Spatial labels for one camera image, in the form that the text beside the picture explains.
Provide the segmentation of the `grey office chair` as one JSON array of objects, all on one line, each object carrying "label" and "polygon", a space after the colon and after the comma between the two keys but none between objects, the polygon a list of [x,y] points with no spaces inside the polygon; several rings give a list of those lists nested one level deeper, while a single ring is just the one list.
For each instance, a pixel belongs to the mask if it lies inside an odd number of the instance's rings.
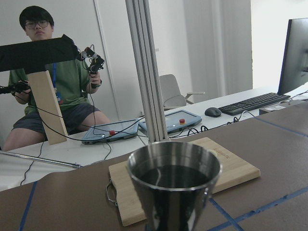
[{"label": "grey office chair", "polygon": [[159,76],[163,109],[165,111],[193,104],[189,100],[192,95],[204,95],[205,92],[188,92],[181,94],[176,77],[173,74]]}]

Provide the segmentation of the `wooden board stand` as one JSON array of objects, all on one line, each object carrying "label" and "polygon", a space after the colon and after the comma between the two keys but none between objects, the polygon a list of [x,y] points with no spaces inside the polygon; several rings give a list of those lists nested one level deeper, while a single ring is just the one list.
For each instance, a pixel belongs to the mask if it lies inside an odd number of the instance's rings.
[{"label": "wooden board stand", "polygon": [[50,145],[67,141],[67,130],[48,71],[27,74]]}]

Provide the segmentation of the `black keyboard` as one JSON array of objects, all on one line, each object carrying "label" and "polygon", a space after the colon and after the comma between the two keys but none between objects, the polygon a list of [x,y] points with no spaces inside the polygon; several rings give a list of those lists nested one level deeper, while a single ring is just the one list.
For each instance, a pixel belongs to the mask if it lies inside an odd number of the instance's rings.
[{"label": "black keyboard", "polygon": [[224,114],[234,116],[237,114],[241,114],[244,111],[251,111],[274,103],[279,103],[289,98],[290,98],[289,95],[278,95],[277,93],[267,93],[237,103],[232,103],[220,107],[219,110]]}]

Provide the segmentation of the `right blue teach pendant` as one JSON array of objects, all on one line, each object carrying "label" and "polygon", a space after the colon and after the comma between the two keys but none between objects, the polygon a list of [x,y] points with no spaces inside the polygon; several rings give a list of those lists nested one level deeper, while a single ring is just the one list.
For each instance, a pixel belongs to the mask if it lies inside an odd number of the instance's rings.
[{"label": "right blue teach pendant", "polygon": [[199,115],[193,114],[186,110],[178,110],[165,115],[167,133],[175,133],[186,127],[193,127],[202,121]]}]

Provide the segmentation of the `bamboo cutting board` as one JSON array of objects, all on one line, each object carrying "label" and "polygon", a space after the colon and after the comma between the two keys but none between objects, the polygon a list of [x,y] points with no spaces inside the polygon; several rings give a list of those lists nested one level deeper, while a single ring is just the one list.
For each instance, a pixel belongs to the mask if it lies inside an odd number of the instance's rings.
[{"label": "bamboo cutting board", "polygon": [[[220,192],[235,185],[260,177],[260,170],[238,157],[210,138],[191,141],[190,144],[212,151],[222,164],[222,174],[216,183],[213,193]],[[115,200],[123,226],[128,226],[146,219],[140,200],[133,187],[127,171],[128,162],[124,161],[109,166],[110,180],[107,187],[114,186]]]}]

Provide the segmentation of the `aluminium frame post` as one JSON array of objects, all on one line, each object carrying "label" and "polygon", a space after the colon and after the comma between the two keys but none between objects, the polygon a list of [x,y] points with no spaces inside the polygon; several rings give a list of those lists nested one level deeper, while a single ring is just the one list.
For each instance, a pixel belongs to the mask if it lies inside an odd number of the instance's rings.
[{"label": "aluminium frame post", "polygon": [[149,143],[167,141],[149,2],[125,3]]}]

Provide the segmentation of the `blue teach pendant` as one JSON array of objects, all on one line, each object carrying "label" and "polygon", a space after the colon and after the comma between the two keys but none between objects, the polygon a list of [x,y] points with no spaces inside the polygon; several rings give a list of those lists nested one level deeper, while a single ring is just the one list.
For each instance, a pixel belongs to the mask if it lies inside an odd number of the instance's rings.
[{"label": "blue teach pendant", "polygon": [[186,110],[178,110],[165,115],[167,133],[175,133],[186,127],[193,127],[202,121],[199,115],[193,114]]},{"label": "blue teach pendant", "polygon": [[91,145],[98,142],[107,143],[130,139],[138,134],[138,119],[95,125],[89,128],[82,138],[82,143]]}]

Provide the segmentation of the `steel jigger cup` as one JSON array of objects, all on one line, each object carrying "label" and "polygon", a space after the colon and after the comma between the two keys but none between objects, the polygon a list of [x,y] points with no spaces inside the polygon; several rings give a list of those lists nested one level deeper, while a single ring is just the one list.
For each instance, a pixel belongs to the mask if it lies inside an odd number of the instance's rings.
[{"label": "steel jigger cup", "polygon": [[222,173],[212,151],[158,142],[133,151],[127,164],[147,231],[192,231]]}]

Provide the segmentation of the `black computer mouse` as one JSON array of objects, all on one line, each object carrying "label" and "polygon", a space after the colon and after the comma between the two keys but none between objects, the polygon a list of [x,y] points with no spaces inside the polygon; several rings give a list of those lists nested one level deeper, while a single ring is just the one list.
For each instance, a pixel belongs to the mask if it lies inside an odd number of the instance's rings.
[{"label": "black computer mouse", "polygon": [[222,112],[215,107],[209,107],[205,110],[205,116],[209,117],[219,117],[221,116]]}]

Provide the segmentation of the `person in green shirt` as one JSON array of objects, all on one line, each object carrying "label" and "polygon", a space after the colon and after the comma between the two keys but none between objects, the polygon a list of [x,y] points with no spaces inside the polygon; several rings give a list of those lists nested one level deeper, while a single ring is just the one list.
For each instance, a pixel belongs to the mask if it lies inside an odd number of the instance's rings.
[{"label": "person in green shirt", "polygon": [[[54,20],[50,13],[39,7],[23,9],[19,22],[32,41],[51,39]],[[94,125],[110,123],[110,119],[91,105],[84,92],[93,94],[102,83],[100,74],[89,74],[86,65],[79,60],[48,64],[53,87],[69,134],[86,131]],[[30,89],[13,94],[20,104],[26,104],[25,116],[13,125],[3,150],[9,151],[47,139],[37,105]]]}]

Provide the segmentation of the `left blue teach pendant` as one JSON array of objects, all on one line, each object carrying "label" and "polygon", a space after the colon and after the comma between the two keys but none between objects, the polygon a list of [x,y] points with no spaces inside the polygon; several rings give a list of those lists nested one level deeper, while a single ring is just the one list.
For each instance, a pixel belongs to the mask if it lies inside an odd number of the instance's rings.
[{"label": "left blue teach pendant", "polygon": [[107,143],[130,139],[138,134],[138,119],[95,125],[89,128],[82,138],[82,143],[91,145],[98,142]]}]

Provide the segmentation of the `computer monitor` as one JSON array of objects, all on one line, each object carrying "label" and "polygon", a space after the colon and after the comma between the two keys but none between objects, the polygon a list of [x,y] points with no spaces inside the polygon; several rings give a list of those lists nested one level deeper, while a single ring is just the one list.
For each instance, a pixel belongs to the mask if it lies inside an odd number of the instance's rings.
[{"label": "computer monitor", "polygon": [[291,92],[308,81],[308,19],[290,19],[277,94]]}]

